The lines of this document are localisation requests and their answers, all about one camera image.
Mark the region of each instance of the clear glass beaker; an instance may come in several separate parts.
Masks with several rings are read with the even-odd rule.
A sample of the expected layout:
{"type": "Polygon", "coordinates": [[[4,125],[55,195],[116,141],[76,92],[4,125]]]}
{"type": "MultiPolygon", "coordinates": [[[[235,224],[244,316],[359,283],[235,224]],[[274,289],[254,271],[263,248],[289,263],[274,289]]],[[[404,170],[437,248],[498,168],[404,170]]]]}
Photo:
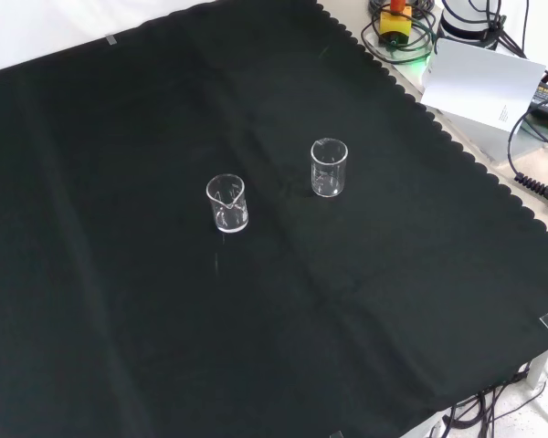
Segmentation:
{"type": "Polygon", "coordinates": [[[311,149],[311,185],[319,196],[337,196],[345,185],[347,146],[335,139],[316,140],[311,149]]]}
{"type": "Polygon", "coordinates": [[[217,175],[207,185],[207,196],[219,231],[237,233],[248,225],[246,186],[232,174],[217,175]]]}

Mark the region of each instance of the cord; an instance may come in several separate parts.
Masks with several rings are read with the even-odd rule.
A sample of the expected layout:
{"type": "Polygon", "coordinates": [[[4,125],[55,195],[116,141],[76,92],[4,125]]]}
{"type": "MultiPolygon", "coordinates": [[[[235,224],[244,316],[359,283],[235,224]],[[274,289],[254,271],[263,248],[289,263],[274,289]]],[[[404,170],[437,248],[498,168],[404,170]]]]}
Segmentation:
{"type": "Polygon", "coordinates": [[[528,27],[528,14],[530,14],[530,0],[526,0],[526,14],[523,17],[522,52],[526,51],[526,29],[528,27]]]}
{"type": "MultiPolygon", "coordinates": [[[[445,415],[443,417],[444,423],[447,425],[447,427],[450,426],[451,429],[469,429],[478,423],[481,423],[481,427],[479,429],[479,438],[486,438],[489,431],[489,424],[494,422],[495,419],[495,404],[497,403],[498,399],[500,398],[501,394],[505,389],[512,385],[513,383],[517,383],[518,381],[524,380],[526,377],[528,377],[528,372],[530,371],[530,363],[528,363],[523,371],[516,372],[511,379],[508,381],[503,382],[501,385],[496,384],[493,386],[490,386],[489,388],[486,388],[483,391],[480,391],[475,395],[474,397],[470,397],[466,399],[465,401],[462,401],[460,403],[457,403],[455,405],[455,409],[461,408],[463,406],[467,406],[468,404],[472,403],[471,406],[465,410],[459,417],[455,418],[454,413],[451,413],[451,415],[445,415]],[[487,401],[485,396],[489,393],[492,393],[491,396],[491,403],[490,406],[487,406],[487,401]],[[461,421],[461,418],[467,415],[471,410],[479,405],[479,411],[475,415],[474,418],[471,420],[461,421]]],[[[495,434],[495,425],[491,426],[491,433],[492,436],[495,434]]]]}
{"type": "Polygon", "coordinates": [[[542,184],[541,182],[537,182],[533,178],[530,178],[526,175],[524,175],[521,172],[518,172],[518,170],[515,168],[515,165],[513,164],[513,160],[511,159],[511,140],[513,139],[513,135],[515,134],[515,131],[518,129],[518,126],[520,126],[520,123],[525,120],[525,118],[531,114],[533,111],[536,111],[539,109],[542,105],[548,104],[548,99],[543,100],[542,102],[530,107],[523,115],[516,121],[515,125],[513,125],[513,128],[510,132],[510,137],[508,139],[508,162],[510,163],[510,167],[515,173],[515,181],[526,187],[527,189],[530,189],[532,192],[539,194],[540,196],[543,196],[548,200],[548,186],[542,184]]]}
{"type": "Polygon", "coordinates": [[[487,23],[488,25],[490,25],[490,20],[489,20],[489,13],[490,13],[490,11],[489,11],[489,3],[490,3],[490,1],[487,0],[487,6],[485,7],[485,11],[483,11],[483,12],[485,12],[485,13],[487,14],[488,19],[486,19],[486,20],[468,20],[467,18],[463,18],[463,17],[460,16],[459,14],[455,13],[455,11],[453,11],[453,10],[450,8],[450,6],[448,5],[447,0],[442,0],[442,5],[445,7],[445,9],[447,9],[447,11],[448,11],[449,14],[451,14],[452,16],[454,16],[458,21],[461,21],[461,22],[463,22],[463,23],[467,23],[467,24],[470,24],[470,25],[484,25],[484,24],[486,24],[486,23],[487,23]]]}
{"type": "Polygon", "coordinates": [[[427,57],[430,56],[430,53],[432,52],[432,46],[434,46],[435,41],[437,40],[437,35],[434,32],[434,26],[437,23],[437,18],[431,12],[432,8],[434,7],[434,0],[416,0],[416,4],[411,6],[412,6],[412,16],[407,16],[405,14],[390,10],[390,6],[385,5],[384,0],[369,0],[368,9],[372,17],[372,21],[369,25],[364,27],[364,29],[362,30],[361,39],[365,45],[365,48],[367,48],[367,50],[369,50],[369,52],[372,55],[374,55],[378,59],[381,59],[382,61],[388,64],[393,64],[393,65],[408,64],[410,62],[416,62],[418,60],[426,59],[427,57]],[[385,37],[380,35],[380,32],[376,26],[383,12],[388,12],[393,16],[401,16],[411,21],[413,28],[421,30],[420,36],[414,41],[405,43],[405,44],[394,44],[393,41],[386,39],[385,37]],[[380,43],[384,43],[387,45],[388,47],[387,50],[402,51],[402,52],[417,52],[426,47],[425,53],[421,56],[411,57],[408,59],[389,59],[385,57],[384,54],[382,54],[377,49],[375,49],[365,39],[365,32],[370,27],[373,29],[373,31],[377,35],[378,41],[380,43]],[[420,46],[415,46],[416,43],[422,40],[424,40],[424,42],[420,46]]]}
{"type": "Polygon", "coordinates": [[[532,130],[534,131],[534,133],[537,135],[537,137],[534,136],[534,135],[532,135],[536,140],[543,141],[544,143],[548,143],[548,139],[547,139],[541,132],[539,132],[538,129],[537,129],[535,126],[533,126],[533,125],[530,123],[529,120],[526,119],[526,120],[524,120],[523,122],[524,122],[526,125],[528,125],[528,126],[530,127],[530,129],[532,129],[532,130]]]}
{"type": "Polygon", "coordinates": [[[531,402],[533,402],[534,400],[536,400],[538,397],[540,397],[542,395],[542,393],[544,392],[544,390],[546,389],[546,382],[544,383],[544,385],[542,386],[542,389],[540,390],[540,392],[538,392],[536,395],[534,395],[533,397],[531,397],[528,401],[522,403],[520,406],[518,406],[517,408],[509,411],[509,412],[505,412],[504,414],[500,415],[499,417],[493,417],[491,419],[491,422],[495,422],[495,421],[498,421],[499,419],[503,418],[503,417],[506,417],[514,412],[517,412],[519,411],[521,408],[523,408],[526,404],[529,404],[531,402]]]}
{"type": "MultiPolygon", "coordinates": [[[[498,38],[499,43],[507,48],[510,52],[512,52],[514,55],[517,55],[518,57],[523,57],[524,59],[527,59],[526,54],[523,52],[523,50],[518,46],[518,44],[505,32],[504,30],[501,31],[501,35],[498,38]]],[[[545,70],[544,73],[548,76],[548,70],[545,70]]]]}
{"type": "MultiPolygon", "coordinates": [[[[452,408],[450,408],[450,418],[455,418],[455,412],[457,411],[457,405],[453,404],[452,408]]],[[[447,424],[447,427],[445,428],[444,433],[440,438],[447,438],[448,434],[450,433],[450,430],[452,429],[451,423],[449,422],[447,424]]]]}
{"type": "Polygon", "coordinates": [[[485,9],[477,9],[477,7],[475,7],[475,5],[473,5],[473,2],[471,2],[471,0],[469,0],[469,4],[471,5],[471,7],[473,9],[475,9],[477,12],[482,12],[482,13],[485,13],[485,9]]]}

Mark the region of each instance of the white floor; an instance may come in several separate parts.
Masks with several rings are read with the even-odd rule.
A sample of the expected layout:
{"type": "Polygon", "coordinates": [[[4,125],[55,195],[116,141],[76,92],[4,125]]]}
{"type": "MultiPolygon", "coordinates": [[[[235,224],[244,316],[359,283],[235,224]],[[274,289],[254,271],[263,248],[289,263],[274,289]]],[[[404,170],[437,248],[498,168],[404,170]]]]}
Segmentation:
{"type": "MultiPolygon", "coordinates": [[[[495,438],[545,438],[548,437],[548,380],[543,394],[519,411],[495,422],[495,438]]],[[[496,416],[509,412],[529,400],[542,389],[531,390],[525,381],[508,387],[500,396],[496,406],[496,416]]],[[[452,430],[449,438],[477,438],[480,426],[464,431],[452,430]]]]}

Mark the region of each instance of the yellow device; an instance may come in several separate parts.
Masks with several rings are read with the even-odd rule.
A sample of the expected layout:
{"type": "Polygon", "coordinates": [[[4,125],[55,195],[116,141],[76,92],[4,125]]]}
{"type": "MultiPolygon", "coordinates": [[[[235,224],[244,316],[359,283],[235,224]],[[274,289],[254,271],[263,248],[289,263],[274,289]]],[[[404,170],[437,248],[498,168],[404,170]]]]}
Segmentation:
{"type": "MultiPolygon", "coordinates": [[[[400,14],[412,17],[412,6],[405,6],[400,14]]],[[[412,20],[409,18],[393,16],[389,11],[383,11],[380,15],[380,35],[390,43],[406,44],[411,31],[412,20]]]]}

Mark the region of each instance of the white wall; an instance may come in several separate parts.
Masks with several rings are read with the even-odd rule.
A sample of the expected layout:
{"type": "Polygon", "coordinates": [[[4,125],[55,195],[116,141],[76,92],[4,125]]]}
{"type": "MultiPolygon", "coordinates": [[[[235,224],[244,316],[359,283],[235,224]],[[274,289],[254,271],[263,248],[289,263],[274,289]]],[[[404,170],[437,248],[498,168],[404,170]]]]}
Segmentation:
{"type": "Polygon", "coordinates": [[[0,0],[0,68],[213,0],[0,0]]]}

